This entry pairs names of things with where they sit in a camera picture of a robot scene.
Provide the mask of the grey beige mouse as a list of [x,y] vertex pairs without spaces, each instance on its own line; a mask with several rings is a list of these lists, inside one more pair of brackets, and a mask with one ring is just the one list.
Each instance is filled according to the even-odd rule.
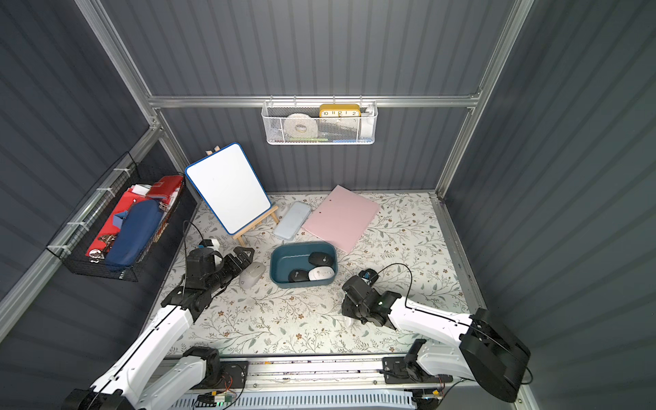
[[265,272],[266,267],[262,263],[254,261],[239,274],[239,285],[242,289],[249,290],[255,286]]

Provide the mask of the teal plastic storage box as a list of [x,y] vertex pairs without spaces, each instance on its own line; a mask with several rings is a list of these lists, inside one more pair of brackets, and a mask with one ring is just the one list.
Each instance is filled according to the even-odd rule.
[[[309,263],[309,255],[312,252],[325,252],[334,257],[332,269],[335,271],[334,278],[321,281],[307,281],[301,283],[290,283],[289,274],[294,269],[310,271],[316,266]],[[336,249],[327,242],[302,242],[284,244],[278,246],[272,255],[269,268],[269,277],[282,289],[307,288],[330,285],[338,275],[338,258]]]

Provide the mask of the white mouse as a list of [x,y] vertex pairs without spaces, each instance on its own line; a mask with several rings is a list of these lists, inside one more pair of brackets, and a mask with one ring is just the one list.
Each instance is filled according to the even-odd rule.
[[310,281],[321,281],[334,278],[335,271],[331,266],[317,266],[309,271]]

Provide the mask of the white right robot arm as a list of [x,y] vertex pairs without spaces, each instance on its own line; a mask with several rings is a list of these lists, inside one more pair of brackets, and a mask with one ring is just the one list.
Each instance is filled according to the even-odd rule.
[[342,315],[419,337],[399,365],[383,370],[394,381],[446,383],[450,377],[474,381],[493,397],[513,402],[529,372],[531,352],[490,311],[454,314],[393,291],[379,293],[374,279],[353,276],[343,285]]

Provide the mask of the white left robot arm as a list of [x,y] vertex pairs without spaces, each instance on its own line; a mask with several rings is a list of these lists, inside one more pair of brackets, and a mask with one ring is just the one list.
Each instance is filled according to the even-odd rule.
[[186,257],[180,284],[162,301],[154,319],[126,353],[87,389],[74,389],[64,409],[168,409],[194,388],[243,384],[241,367],[221,364],[215,348],[188,348],[175,366],[157,381],[150,379],[170,348],[254,261],[252,248],[237,246],[223,255],[211,247],[193,249]]

